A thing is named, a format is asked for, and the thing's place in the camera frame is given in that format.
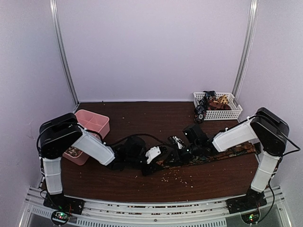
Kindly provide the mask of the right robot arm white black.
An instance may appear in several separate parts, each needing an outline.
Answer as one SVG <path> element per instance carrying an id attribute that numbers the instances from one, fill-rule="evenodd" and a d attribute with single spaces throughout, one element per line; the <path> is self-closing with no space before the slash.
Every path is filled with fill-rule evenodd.
<path id="1" fill-rule="evenodd" d="M 226 158 L 231 153 L 255 151 L 261 155 L 255 176 L 246 195 L 243 205 L 254 208 L 268 187 L 270 179 L 277 171 L 282 160 L 286 144 L 289 141 L 288 124 L 265 107 L 237 125 L 219 131 L 212 137 L 201 130 L 197 124 L 183 130 L 189 145 L 184 146 L 178 138 L 173 139 L 177 147 L 172 151 L 167 164 L 184 166 L 194 163 L 211 162 Z"/>

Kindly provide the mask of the right arm base board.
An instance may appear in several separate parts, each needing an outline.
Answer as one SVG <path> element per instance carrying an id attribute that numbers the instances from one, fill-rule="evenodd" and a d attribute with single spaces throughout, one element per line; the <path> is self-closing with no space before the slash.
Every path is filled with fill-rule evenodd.
<path id="1" fill-rule="evenodd" d="M 228 199 L 226 201 L 229 214 L 239 213 L 241 219 L 246 224 L 254 224 L 260 219 L 260 207 L 267 205 L 267 200 L 261 198 L 255 200 L 248 196 Z"/>

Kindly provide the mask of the brown green patterned tie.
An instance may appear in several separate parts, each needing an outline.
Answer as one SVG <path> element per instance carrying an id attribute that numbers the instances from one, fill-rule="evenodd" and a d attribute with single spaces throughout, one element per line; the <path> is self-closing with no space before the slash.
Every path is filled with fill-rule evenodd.
<path id="1" fill-rule="evenodd" d="M 245 142 L 236 145 L 223 152 L 215 150 L 213 147 L 199 147 L 194 144 L 183 149 L 171 151 L 166 158 L 160 158 L 156 164 L 164 169 L 172 169 L 182 166 L 194 166 L 206 164 L 214 161 L 238 157 L 246 154 L 260 154 L 261 144 Z"/>

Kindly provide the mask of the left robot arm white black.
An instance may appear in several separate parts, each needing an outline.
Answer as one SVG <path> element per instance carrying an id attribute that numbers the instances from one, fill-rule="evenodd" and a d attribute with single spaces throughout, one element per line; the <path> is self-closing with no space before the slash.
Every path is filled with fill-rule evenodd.
<path id="1" fill-rule="evenodd" d="M 58 210 L 68 206 L 62 187 L 61 158 L 70 148 L 82 151 L 111 170 L 122 170 L 131 165 L 148 174 L 157 169 L 155 159 L 164 153 L 164 142 L 147 149 L 142 135 L 135 134 L 108 145 L 104 137 L 109 131 L 107 116 L 86 110 L 64 114 L 40 126 L 36 146 L 47 196 Z"/>

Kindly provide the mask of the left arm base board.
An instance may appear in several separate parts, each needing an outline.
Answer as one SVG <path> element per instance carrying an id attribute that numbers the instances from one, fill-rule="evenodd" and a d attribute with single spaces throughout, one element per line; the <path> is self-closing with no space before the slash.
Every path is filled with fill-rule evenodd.
<path id="1" fill-rule="evenodd" d="M 51 213 L 51 221 L 55 225 L 64 225 L 74 216 L 82 214 L 84 200 L 63 196 L 62 198 L 50 198 L 47 196 L 43 205 L 54 211 Z"/>

